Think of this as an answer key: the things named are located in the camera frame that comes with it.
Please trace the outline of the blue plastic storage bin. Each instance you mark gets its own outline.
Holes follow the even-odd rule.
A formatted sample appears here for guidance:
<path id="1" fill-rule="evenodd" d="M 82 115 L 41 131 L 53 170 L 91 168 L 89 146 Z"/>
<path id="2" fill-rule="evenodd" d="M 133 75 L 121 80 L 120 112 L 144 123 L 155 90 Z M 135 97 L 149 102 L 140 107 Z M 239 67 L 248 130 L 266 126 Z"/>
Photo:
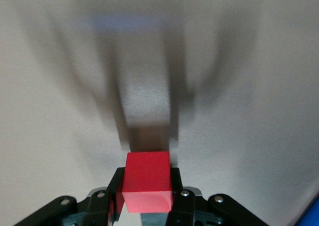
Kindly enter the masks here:
<path id="1" fill-rule="evenodd" d="M 319 226 L 319 194 L 306 207 L 294 226 Z"/>

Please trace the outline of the red cube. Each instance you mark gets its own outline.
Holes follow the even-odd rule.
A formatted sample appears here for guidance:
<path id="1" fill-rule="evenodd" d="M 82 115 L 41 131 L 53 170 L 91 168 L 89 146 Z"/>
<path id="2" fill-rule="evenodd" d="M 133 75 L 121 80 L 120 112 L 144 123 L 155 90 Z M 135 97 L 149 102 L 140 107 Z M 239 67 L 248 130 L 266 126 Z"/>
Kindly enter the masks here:
<path id="1" fill-rule="evenodd" d="M 168 151 L 127 154 L 122 195 L 131 214 L 168 213 L 172 208 Z"/>

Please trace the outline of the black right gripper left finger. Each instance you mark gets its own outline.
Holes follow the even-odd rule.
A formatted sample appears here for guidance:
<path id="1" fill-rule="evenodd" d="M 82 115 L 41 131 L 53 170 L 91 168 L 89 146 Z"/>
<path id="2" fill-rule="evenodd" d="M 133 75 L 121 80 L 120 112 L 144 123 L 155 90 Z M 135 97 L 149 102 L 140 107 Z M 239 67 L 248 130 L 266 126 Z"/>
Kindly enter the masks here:
<path id="1" fill-rule="evenodd" d="M 124 167 L 117 168 L 107 187 L 90 191 L 80 202 L 60 196 L 14 226 L 113 226 L 124 205 L 124 172 Z"/>

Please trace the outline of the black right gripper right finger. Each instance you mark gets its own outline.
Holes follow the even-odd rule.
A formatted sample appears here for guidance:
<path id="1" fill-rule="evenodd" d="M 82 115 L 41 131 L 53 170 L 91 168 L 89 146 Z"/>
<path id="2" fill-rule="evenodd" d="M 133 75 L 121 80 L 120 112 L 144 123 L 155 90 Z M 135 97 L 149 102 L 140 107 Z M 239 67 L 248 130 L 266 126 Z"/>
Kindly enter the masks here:
<path id="1" fill-rule="evenodd" d="M 269 226 L 226 194 L 204 199 L 197 188 L 182 185 L 180 170 L 170 169 L 172 209 L 165 226 Z"/>

